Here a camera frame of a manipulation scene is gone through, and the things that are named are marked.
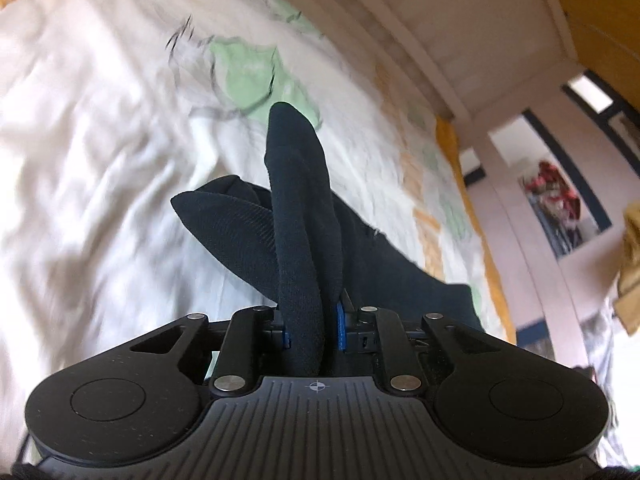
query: window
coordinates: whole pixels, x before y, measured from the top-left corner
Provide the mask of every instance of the window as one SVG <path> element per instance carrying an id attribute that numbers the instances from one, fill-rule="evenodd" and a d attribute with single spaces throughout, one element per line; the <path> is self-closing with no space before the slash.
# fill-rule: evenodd
<path id="1" fill-rule="evenodd" d="M 619 112 L 610 118 L 609 126 L 620 136 L 634 155 L 640 159 L 640 128 L 624 112 Z"/>
<path id="2" fill-rule="evenodd" d="M 473 148 L 467 148 L 460 152 L 460 169 L 466 187 L 472 186 L 486 177 L 482 163 Z"/>
<path id="3" fill-rule="evenodd" d="M 571 89 L 583 98 L 597 114 L 613 104 L 613 99 L 605 94 L 591 79 L 581 75 L 569 81 Z"/>
<path id="4" fill-rule="evenodd" d="M 528 168 L 549 152 L 548 146 L 522 116 L 490 133 L 489 138 L 507 166 L 516 166 L 515 171 L 519 167 Z"/>
<path id="5" fill-rule="evenodd" d="M 463 175 L 469 174 L 479 167 L 480 159 L 473 148 L 467 148 L 463 152 L 460 152 L 460 168 L 462 168 Z"/>

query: wooden beam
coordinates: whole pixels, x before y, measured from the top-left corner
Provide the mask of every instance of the wooden beam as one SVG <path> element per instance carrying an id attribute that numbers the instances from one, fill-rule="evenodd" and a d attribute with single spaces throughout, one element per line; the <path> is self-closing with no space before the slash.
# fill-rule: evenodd
<path id="1" fill-rule="evenodd" d="M 578 61 L 578 53 L 575 49 L 574 38 L 572 38 L 571 36 L 571 30 L 569 29 L 569 24 L 567 23 L 567 20 L 564 16 L 564 10 L 562 10 L 560 0 L 545 1 L 549 7 L 551 17 L 556 24 L 556 29 L 558 30 L 558 34 L 560 35 L 560 40 L 562 41 L 562 46 L 564 46 L 564 51 L 566 52 L 569 59 Z"/>

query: picture on wall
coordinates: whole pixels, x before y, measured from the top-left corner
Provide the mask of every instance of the picture on wall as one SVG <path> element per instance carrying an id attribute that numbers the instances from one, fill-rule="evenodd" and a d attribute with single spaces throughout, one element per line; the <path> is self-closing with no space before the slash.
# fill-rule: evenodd
<path id="1" fill-rule="evenodd" d="M 600 233 L 595 220 L 559 165 L 541 158 L 519 179 L 556 255 L 561 258 Z"/>
<path id="2" fill-rule="evenodd" d="M 520 184 L 556 258 L 600 233 L 571 179 L 529 121 L 520 116 L 489 136 Z"/>

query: crosshair logo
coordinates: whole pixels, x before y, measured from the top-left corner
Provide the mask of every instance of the crosshair logo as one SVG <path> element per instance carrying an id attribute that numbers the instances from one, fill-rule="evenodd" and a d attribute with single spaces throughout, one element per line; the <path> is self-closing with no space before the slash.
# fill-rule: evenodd
<path id="1" fill-rule="evenodd" d="M 316 381 L 315 383 L 311 383 L 309 386 L 307 386 L 307 388 L 315 392 L 321 392 L 322 390 L 327 388 L 327 385 L 324 383 L 321 383 L 320 381 Z"/>

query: green pattern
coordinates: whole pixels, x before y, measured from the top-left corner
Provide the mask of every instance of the green pattern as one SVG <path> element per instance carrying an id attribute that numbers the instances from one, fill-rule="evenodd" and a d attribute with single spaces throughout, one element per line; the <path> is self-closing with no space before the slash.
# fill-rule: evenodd
<path id="1" fill-rule="evenodd" d="M 480 293 L 480 289 L 475 285 L 469 285 L 471 289 L 471 300 L 474 302 L 474 309 L 476 312 L 480 311 L 480 307 L 482 306 L 482 294 Z"/>
<path id="2" fill-rule="evenodd" d="M 440 175 L 440 162 L 438 160 L 436 148 L 427 144 L 422 149 L 422 161 L 431 173 Z"/>
<path id="3" fill-rule="evenodd" d="M 471 230 L 466 213 L 453 205 L 449 199 L 440 194 L 440 206 L 444 211 L 445 222 L 454 240 L 466 240 L 471 236 Z"/>
<path id="4" fill-rule="evenodd" d="M 266 125 L 271 105 L 284 101 L 296 107 L 316 130 L 320 127 L 318 107 L 285 69 L 277 47 L 250 45 L 241 38 L 215 38 L 210 49 L 215 56 L 216 83 L 238 109 L 247 110 L 248 117 Z"/>
<path id="5" fill-rule="evenodd" d="M 427 131 L 427 123 L 424 122 L 424 116 L 414 103 L 409 103 L 406 118 L 416 128 L 420 128 L 424 132 Z"/>
<path id="6" fill-rule="evenodd" d="M 268 6 L 278 19 L 290 23 L 292 27 L 302 34 L 310 34 L 317 38 L 322 37 L 322 34 L 314 27 L 314 24 L 287 0 L 269 0 Z"/>

